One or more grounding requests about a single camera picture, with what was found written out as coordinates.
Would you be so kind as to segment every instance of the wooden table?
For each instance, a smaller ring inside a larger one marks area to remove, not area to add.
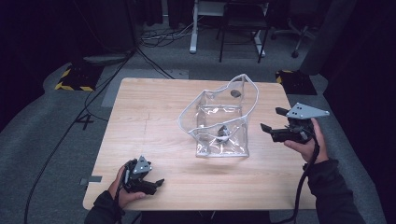
[[[260,123],[273,128],[287,124],[275,112],[289,109],[277,83],[256,83],[259,102],[248,125],[248,158],[195,157],[196,142],[177,125],[181,111],[202,90],[224,81],[125,78],[114,105],[83,205],[91,209],[96,197],[115,179],[119,168],[141,154],[151,161],[145,180],[164,178],[155,195],[129,204],[131,210],[273,210],[294,208],[302,174],[299,153],[273,143]],[[315,209],[315,197],[304,184],[301,209]]]

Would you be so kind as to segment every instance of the transparent plastic container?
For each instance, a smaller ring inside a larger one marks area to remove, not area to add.
[[[197,141],[197,157],[248,157],[248,115],[259,89],[243,74],[215,91],[202,91],[180,114],[178,125]]]

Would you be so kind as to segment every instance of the handheld controller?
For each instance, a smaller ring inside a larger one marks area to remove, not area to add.
[[[274,142],[291,140],[302,144],[311,140],[312,134],[314,134],[314,125],[311,119],[330,115],[328,111],[299,103],[291,110],[277,107],[276,113],[288,118],[289,125],[285,125],[286,129],[273,130],[271,127],[261,124],[262,131],[271,134]]]
[[[130,192],[144,192],[153,195],[157,188],[163,184],[164,179],[151,183],[143,180],[143,178],[151,171],[151,162],[146,161],[143,156],[139,160],[133,159],[125,163],[125,170],[123,172],[122,186],[125,190]]]

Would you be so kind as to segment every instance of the person's right hand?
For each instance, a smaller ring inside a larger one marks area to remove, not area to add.
[[[320,146],[318,158],[315,161],[315,163],[327,161],[329,159],[329,157],[327,156],[326,144],[324,142],[323,133],[320,130],[318,121],[316,119],[311,119],[311,120],[312,120],[312,123],[314,124],[315,136],[317,137],[318,143]],[[286,147],[289,147],[291,149],[294,149],[294,150],[300,152],[303,159],[306,162],[309,162],[311,160],[312,154],[314,152],[315,141],[314,141],[314,139],[311,139],[305,144],[300,144],[300,143],[296,143],[294,141],[287,140],[284,142],[284,145]]]

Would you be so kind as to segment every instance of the person's left hand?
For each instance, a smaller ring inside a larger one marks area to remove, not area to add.
[[[110,187],[108,188],[108,192],[110,192],[113,199],[116,197],[117,187],[119,186],[122,172],[124,169],[124,166],[119,169],[119,172],[117,173],[117,178],[113,181],[113,183],[111,183]],[[124,208],[128,203],[144,198],[145,196],[146,194],[144,192],[128,193],[125,189],[121,189],[119,195],[119,206],[120,208]]]

